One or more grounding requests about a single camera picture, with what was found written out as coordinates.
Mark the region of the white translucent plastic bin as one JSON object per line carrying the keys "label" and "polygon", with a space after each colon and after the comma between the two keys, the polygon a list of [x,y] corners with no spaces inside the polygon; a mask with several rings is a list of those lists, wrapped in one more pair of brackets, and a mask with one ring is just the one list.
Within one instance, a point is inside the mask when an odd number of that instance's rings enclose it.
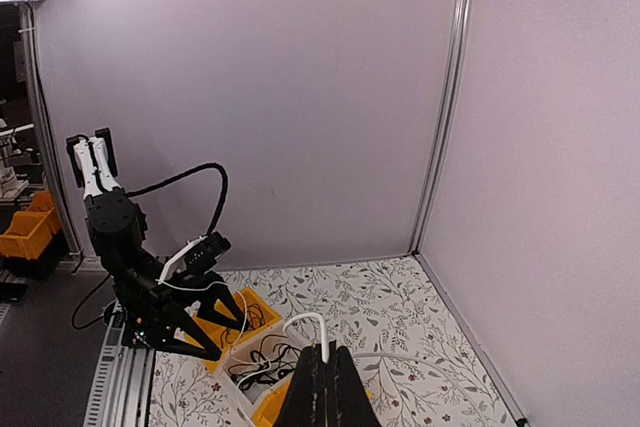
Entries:
{"label": "white translucent plastic bin", "polygon": [[231,353],[221,363],[220,383],[244,408],[256,409],[291,380],[305,346],[304,340],[294,333],[284,334],[280,328],[244,342],[239,355]]}

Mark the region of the yellow crate outside cell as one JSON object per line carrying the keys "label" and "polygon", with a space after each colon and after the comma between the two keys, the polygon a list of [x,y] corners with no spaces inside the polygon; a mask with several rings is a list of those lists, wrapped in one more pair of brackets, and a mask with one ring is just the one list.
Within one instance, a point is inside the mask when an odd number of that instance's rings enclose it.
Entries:
{"label": "yellow crate outside cell", "polygon": [[26,210],[13,214],[1,234],[1,255],[37,260],[61,231],[61,221],[50,192],[37,192]]}

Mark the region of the floral table cloth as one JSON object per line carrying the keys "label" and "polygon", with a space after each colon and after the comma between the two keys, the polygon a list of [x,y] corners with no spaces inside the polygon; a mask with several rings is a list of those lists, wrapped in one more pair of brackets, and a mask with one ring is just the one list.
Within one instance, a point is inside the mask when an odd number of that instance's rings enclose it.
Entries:
{"label": "floral table cloth", "polygon": [[355,364],[384,426],[513,426],[515,417],[420,263],[411,257],[227,271],[283,318],[317,312]]}

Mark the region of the far yellow plastic bin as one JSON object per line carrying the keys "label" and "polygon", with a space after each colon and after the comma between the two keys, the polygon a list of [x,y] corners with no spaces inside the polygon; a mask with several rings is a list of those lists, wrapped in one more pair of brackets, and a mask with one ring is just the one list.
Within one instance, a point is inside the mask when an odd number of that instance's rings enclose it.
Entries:
{"label": "far yellow plastic bin", "polygon": [[[278,388],[274,393],[269,394],[252,415],[252,421],[256,426],[274,426],[279,415],[283,401],[285,399],[289,384]],[[326,390],[326,421],[327,421],[327,376],[325,376]]]}

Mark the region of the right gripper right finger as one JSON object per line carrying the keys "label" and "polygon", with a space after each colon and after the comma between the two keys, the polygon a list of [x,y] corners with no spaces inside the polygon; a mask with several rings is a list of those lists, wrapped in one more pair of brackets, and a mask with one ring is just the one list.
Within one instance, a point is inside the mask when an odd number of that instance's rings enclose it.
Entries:
{"label": "right gripper right finger", "polygon": [[327,425],[380,427],[350,351],[338,347],[327,367]]}

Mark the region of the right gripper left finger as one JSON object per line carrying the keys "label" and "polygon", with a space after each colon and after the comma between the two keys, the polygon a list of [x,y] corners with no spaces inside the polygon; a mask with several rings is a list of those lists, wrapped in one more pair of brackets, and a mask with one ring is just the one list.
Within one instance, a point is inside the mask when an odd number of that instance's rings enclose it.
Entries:
{"label": "right gripper left finger", "polygon": [[305,347],[298,359],[275,427],[326,426],[326,364],[319,345]]}

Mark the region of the yellow plastic bin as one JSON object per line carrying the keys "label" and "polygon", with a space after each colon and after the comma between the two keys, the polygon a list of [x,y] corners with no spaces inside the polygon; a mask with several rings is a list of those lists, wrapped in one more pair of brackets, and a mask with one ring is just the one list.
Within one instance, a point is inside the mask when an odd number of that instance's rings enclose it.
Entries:
{"label": "yellow plastic bin", "polygon": [[235,316],[220,300],[217,300],[214,306],[214,312],[222,319],[229,319],[230,326],[227,323],[220,324],[205,320],[197,313],[192,315],[196,324],[222,352],[218,361],[202,361],[206,370],[211,374],[214,374],[221,362],[228,358],[230,351],[234,355],[239,355],[240,346],[244,342],[256,340],[268,327],[272,327],[282,320],[282,316],[252,288],[245,288],[234,293],[233,299],[239,309],[239,316]]}
{"label": "yellow plastic bin", "polygon": [[[274,393],[269,394],[252,415],[252,421],[256,426],[274,426],[279,415],[283,401],[285,399],[289,384],[278,388]],[[327,421],[327,376],[325,376],[326,390],[326,421]]]}

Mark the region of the near yellow plastic bin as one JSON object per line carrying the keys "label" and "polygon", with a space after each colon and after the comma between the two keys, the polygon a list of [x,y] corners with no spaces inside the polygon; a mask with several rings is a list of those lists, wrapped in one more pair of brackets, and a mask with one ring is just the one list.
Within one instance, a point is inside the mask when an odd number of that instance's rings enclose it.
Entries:
{"label": "near yellow plastic bin", "polygon": [[235,316],[220,300],[217,300],[214,306],[214,312],[222,319],[229,319],[230,326],[227,323],[220,324],[205,320],[197,313],[192,315],[196,324],[222,352],[218,361],[202,361],[206,370],[211,374],[214,374],[221,362],[228,358],[230,351],[234,355],[239,355],[240,346],[244,342],[256,340],[268,327],[272,327],[282,320],[282,316],[252,288],[245,288],[234,293],[233,299],[239,309],[239,316]]}

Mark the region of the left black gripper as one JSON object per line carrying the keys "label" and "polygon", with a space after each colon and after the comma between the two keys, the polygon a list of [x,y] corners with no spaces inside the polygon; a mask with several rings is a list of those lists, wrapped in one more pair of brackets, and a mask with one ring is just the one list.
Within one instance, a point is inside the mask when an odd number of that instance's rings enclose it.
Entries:
{"label": "left black gripper", "polygon": [[[186,312],[199,301],[197,317],[235,331],[245,325],[245,314],[237,305],[228,285],[215,273],[177,272],[163,283],[132,268],[114,272],[114,291],[125,308],[133,331],[151,347],[166,352],[218,361],[222,351]],[[196,345],[175,337],[181,330]]]}

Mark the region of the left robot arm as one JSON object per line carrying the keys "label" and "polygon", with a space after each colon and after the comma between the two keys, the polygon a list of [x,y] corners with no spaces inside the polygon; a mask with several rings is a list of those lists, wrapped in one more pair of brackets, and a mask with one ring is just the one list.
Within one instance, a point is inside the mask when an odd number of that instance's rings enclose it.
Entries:
{"label": "left robot arm", "polygon": [[[221,348],[201,321],[242,332],[248,322],[228,285],[215,272],[219,258],[231,248],[216,231],[229,187],[224,167],[209,162],[164,181],[129,192],[118,175],[112,135],[102,128],[88,137],[66,141],[76,184],[83,189],[86,226],[102,267],[124,311],[125,341],[156,351],[217,361]],[[148,252],[143,242],[148,225],[135,197],[164,188],[204,170],[221,178],[220,194],[206,232],[166,261]]]}

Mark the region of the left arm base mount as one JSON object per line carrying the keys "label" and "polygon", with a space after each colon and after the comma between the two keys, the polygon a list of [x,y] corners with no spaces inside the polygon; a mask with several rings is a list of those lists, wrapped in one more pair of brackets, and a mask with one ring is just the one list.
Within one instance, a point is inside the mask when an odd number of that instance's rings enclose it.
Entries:
{"label": "left arm base mount", "polygon": [[122,344],[129,347],[164,346],[160,311],[152,303],[137,297],[116,299],[103,311],[103,320],[122,330]]}

